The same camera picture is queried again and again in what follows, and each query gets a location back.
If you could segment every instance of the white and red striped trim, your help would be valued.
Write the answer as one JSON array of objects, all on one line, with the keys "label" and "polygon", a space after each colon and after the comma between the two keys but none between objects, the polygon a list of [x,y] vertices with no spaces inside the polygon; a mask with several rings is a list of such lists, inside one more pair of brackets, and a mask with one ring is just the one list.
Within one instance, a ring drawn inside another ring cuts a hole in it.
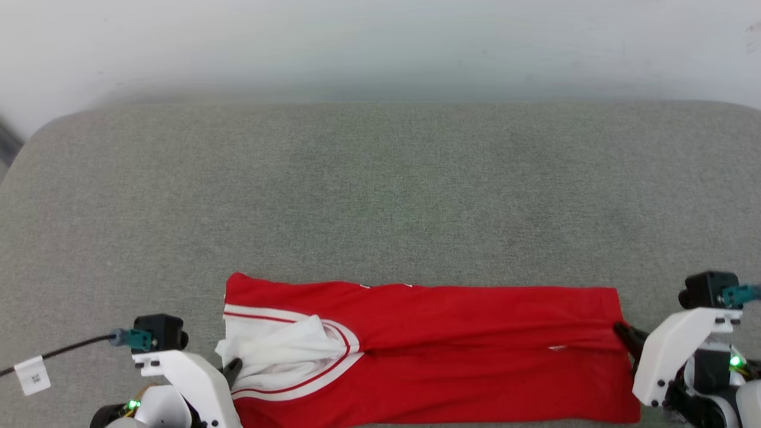
[{"label": "white and red striped trim", "polygon": [[[281,322],[295,323],[309,318],[309,315],[298,312],[283,311],[271,308],[251,308],[248,306],[225,305],[224,319],[250,322]],[[346,326],[331,320],[321,320],[323,326],[331,330],[337,337],[341,337],[346,349],[335,361],[319,372],[311,373],[304,378],[285,388],[267,389],[261,386],[246,386],[245,379],[235,383],[236,389],[232,391],[233,400],[238,398],[259,398],[265,401],[287,401],[301,398],[324,388],[349,370],[364,355],[359,352],[359,339]]]}]

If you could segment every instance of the white fabric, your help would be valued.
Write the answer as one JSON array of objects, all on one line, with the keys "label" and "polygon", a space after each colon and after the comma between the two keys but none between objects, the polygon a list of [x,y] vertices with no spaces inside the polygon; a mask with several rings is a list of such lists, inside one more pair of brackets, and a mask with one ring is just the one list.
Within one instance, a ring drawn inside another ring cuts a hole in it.
[{"label": "white fabric", "polygon": [[288,388],[309,379],[347,353],[344,340],[312,315],[293,323],[268,319],[229,318],[227,337],[216,352],[227,365],[243,360],[236,385],[263,390]]}]

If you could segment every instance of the red stripe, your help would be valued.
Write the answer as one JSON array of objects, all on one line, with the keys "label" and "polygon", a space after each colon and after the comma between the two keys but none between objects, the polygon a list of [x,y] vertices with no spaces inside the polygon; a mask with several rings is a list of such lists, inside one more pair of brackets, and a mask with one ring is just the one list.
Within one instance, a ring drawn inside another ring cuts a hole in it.
[{"label": "red stripe", "polygon": [[344,343],[344,345],[346,345],[346,352],[343,354],[343,356],[341,356],[341,358],[336,360],[336,362],[331,367],[329,367],[328,370],[325,370],[324,372],[320,373],[319,375],[316,375],[316,376],[314,376],[311,379],[303,381],[302,383],[300,383],[298,385],[294,385],[294,386],[291,386],[291,387],[288,387],[288,388],[285,388],[285,389],[279,389],[277,391],[261,391],[259,389],[254,389],[254,388],[244,388],[244,389],[239,389],[239,390],[237,390],[235,392],[232,392],[232,394],[237,394],[238,392],[242,392],[242,391],[254,391],[254,392],[259,392],[260,394],[277,394],[279,392],[292,391],[292,390],[294,390],[296,388],[300,388],[300,387],[302,387],[302,386],[304,386],[304,385],[306,385],[306,384],[308,384],[310,382],[314,382],[314,381],[318,380],[319,378],[325,376],[331,370],[335,369],[336,366],[339,365],[344,359],[346,359],[347,356],[349,356],[349,347],[350,347],[349,346],[349,339],[346,339],[346,335],[344,335],[344,333],[341,331],[341,329],[339,329],[335,325],[331,325],[330,327],[335,328],[336,331],[338,331],[338,334],[341,335],[341,338],[343,339],[343,343]]},{"label": "red stripe", "polygon": [[256,318],[259,320],[270,320],[270,321],[281,321],[281,322],[288,322],[288,323],[295,323],[296,321],[293,320],[285,320],[283,318],[275,318],[275,317],[265,317],[263,315],[246,315],[246,314],[235,314],[233,312],[225,312],[225,315],[232,315],[234,317],[244,317],[244,318]]}]

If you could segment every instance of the teal connector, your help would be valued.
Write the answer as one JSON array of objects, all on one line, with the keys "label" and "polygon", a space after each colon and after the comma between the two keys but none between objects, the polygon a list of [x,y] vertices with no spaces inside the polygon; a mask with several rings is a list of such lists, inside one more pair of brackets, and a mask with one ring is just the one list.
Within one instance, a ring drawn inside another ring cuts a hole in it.
[{"label": "teal connector", "polygon": [[728,308],[742,309],[743,305],[753,300],[761,300],[761,286],[733,286],[721,291],[721,297]]},{"label": "teal connector", "polygon": [[117,328],[111,331],[111,334],[116,337],[108,342],[115,347],[130,347],[134,350],[148,352],[153,346],[153,337],[147,331],[135,330],[134,328],[129,330]]}]

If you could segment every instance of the dark gray object in corner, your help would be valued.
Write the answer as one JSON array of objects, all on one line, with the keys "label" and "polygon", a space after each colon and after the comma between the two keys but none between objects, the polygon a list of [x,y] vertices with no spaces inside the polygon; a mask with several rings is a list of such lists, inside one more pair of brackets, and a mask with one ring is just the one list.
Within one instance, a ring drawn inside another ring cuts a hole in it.
[{"label": "dark gray object in corner", "polygon": [[0,126],[0,161],[11,166],[22,145],[10,132]]}]

